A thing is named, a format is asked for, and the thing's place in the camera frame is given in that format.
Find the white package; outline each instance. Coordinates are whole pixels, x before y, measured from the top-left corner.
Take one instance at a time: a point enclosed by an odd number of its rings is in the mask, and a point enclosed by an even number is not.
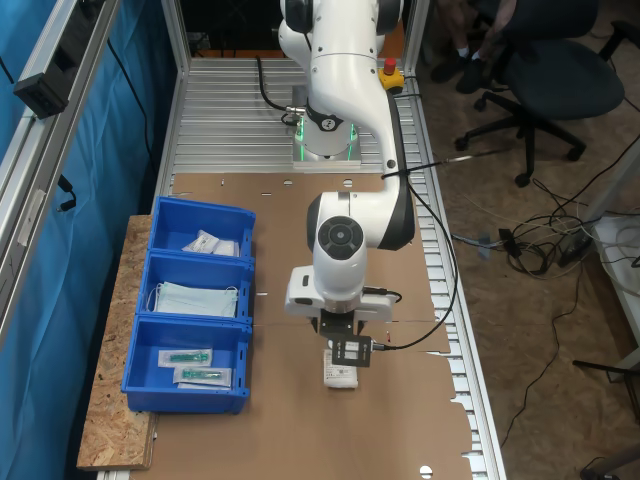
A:
[[[198,230],[198,238],[186,247],[183,247],[182,251],[213,253],[228,257],[240,256],[240,247],[238,246],[238,242],[234,242],[233,240],[220,240],[218,237],[211,235],[204,230]]]
[[[226,255],[227,257],[239,257],[240,248],[238,243],[233,240],[218,240],[213,253],[216,255]]]
[[[214,237],[204,230],[198,230],[198,238],[196,238],[186,247],[183,247],[182,251],[196,253],[213,253],[213,250],[215,249],[219,241],[220,239],[218,237]]]
[[[215,387],[213,385],[198,385],[197,383],[178,384],[178,388],[190,388],[191,390],[229,390],[229,387]]]
[[[176,367],[173,371],[173,383],[199,383],[231,387],[231,369],[216,367]]]
[[[330,388],[357,388],[358,370],[356,367],[334,365],[331,350],[324,351],[324,384]]]
[[[212,349],[201,350],[159,350],[159,367],[210,367]]]
[[[183,287],[175,283],[164,282],[155,288],[155,292],[154,312],[208,315],[211,317],[234,317],[236,314],[238,289],[235,287],[229,287],[226,290],[211,290]]]

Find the blue fabric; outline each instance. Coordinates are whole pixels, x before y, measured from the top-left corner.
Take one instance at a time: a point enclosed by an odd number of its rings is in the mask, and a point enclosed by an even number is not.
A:
[[[56,0],[0,1],[0,57],[15,82],[20,78],[55,3]],[[22,112],[24,103],[13,94],[13,85],[0,69],[0,162]]]
[[[160,2],[122,0],[110,38],[147,112],[153,143],[154,128],[166,126],[176,75]],[[143,129],[105,48],[63,172],[77,207],[56,212],[70,198],[57,189],[0,351],[0,480],[64,478],[100,295],[137,213],[148,165]]]

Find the black office chair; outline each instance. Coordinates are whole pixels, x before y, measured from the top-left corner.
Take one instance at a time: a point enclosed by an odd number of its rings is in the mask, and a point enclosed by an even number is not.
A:
[[[585,35],[596,20],[598,0],[518,0],[513,18],[503,29],[506,42],[491,77],[506,84],[519,104],[485,92],[474,104],[483,111],[487,100],[512,114],[467,132],[455,142],[466,150],[478,135],[518,127],[525,139],[527,171],[515,178],[529,184],[534,169],[535,130],[550,133],[572,145],[567,158],[576,161],[586,145],[551,120],[575,120],[603,115],[624,98],[624,87],[607,65],[624,38],[640,48],[640,34],[626,22],[613,22],[615,33],[599,54],[566,38]]]

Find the red emergency stop button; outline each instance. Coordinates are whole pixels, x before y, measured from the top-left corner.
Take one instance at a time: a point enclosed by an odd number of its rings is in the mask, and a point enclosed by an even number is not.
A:
[[[393,75],[393,72],[396,71],[396,59],[395,58],[387,58],[384,61],[384,69],[383,72],[385,75]]]

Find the chair wheel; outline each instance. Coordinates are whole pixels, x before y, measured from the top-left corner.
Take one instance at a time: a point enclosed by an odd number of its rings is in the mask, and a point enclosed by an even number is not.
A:
[[[464,137],[456,138],[455,145],[456,150],[462,152],[463,150],[469,148],[469,139],[466,135]]]
[[[481,97],[473,104],[473,108],[479,112],[484,112],[485,108],[487,108],[487,101]]]
[[[573,147],[571,150],[569,150],[569,153],[567,153],[567,160],[571,160],[572,162],[580,160],[580,157],[583,153],[584,148]]]
[[[529,175],[527,175],[526,173],[521,173],[520,175],[518,175],[515,178],[516,181],[516,185],[518,185],[518,187],[520,188],[524,188],[527,185],[529,185],[529,182],[531,181]]]

